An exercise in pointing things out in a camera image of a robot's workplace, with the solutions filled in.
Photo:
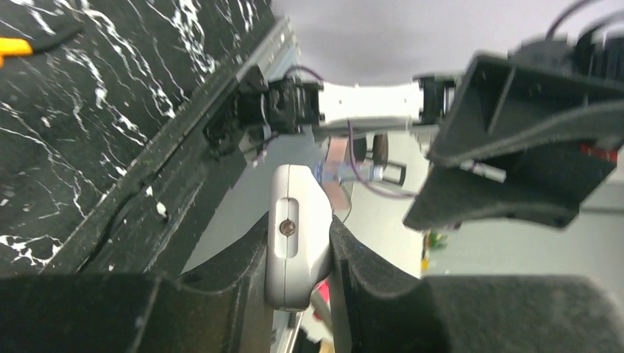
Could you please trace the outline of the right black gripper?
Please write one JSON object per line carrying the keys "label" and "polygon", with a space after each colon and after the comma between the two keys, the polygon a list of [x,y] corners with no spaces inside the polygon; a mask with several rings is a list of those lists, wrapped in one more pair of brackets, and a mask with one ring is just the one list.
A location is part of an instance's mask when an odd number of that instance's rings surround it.
{"label": "right black gripper", "polygon": [[512,218],[561,229],[616,168],[614,150],[592,144],[623,140],[623,33],[533,39],[508,58],[473,57],[405,226]]}

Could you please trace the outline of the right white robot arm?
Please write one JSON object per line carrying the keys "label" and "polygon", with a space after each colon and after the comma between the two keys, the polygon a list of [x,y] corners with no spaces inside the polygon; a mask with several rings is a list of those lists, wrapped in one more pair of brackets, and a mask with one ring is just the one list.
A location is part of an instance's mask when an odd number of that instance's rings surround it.
{"label": "right white robot arm", "polygon": [[395,86],[346,86],[259,70],[239,90],[239,125],[282,134],[318,126],[341,134],[434,129],[433,172],[404,224],[427,230],[510,218],[566,227],[615,169],[623,146],[623,38],[576,44],[545,38],[507,57],[476,54],[460,78]]}

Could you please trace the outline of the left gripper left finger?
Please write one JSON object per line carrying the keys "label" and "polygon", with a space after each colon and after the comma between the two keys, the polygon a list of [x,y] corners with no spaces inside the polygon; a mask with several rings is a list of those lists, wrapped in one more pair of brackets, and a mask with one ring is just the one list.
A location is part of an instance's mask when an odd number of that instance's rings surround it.
{"label": "left gripper left finger", "polygon": [[268,352],[267,216],[177,279],[145,274],[1,281],[3,352]]}

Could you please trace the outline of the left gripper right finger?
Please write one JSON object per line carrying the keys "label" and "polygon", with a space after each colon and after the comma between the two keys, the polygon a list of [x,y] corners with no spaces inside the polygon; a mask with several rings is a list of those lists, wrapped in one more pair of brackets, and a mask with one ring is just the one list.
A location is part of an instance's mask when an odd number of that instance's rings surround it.
{"label": "left gripper right finger", "polygon": [[337,352],[621,352],[623,308],[592,280],[416,278],[337,218],[329,277]]}

